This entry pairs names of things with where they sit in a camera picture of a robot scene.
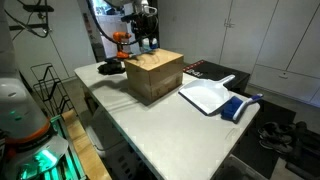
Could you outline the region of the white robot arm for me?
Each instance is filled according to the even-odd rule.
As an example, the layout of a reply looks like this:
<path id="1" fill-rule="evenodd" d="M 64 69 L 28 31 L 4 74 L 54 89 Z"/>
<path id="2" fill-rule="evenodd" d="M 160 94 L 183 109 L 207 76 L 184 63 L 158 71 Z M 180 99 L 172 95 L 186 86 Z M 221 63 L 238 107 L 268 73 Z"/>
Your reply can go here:
<path id="1" fill-rule="evenodd" d="M 58 165 L 69 143 L 20 78 L 5 1 L 0 0 L 0 127 L 8 150 L 2 175 L 6 180 L 33 180 Z"/>

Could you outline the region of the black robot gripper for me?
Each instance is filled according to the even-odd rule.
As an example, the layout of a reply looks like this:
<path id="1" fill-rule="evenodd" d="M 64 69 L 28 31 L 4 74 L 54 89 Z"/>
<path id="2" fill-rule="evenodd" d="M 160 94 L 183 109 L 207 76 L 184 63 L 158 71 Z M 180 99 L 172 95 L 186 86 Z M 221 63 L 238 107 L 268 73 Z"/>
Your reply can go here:
<path id="1" fill-rule="evenodd" d="M 142 14 L 133 14 L 131 20 L 131 31 L 135 35 L 136 39 L 142 39 L 139 42 L 139 48 L 141 53 L 145 53 L 144 38 L 152 35 L 158 26 L 158 18 L 156 16 L 147 16 Z M 154 37 L 147 38 L 147 48 L 148 50 L 155 49 L 153 43 Z"/>

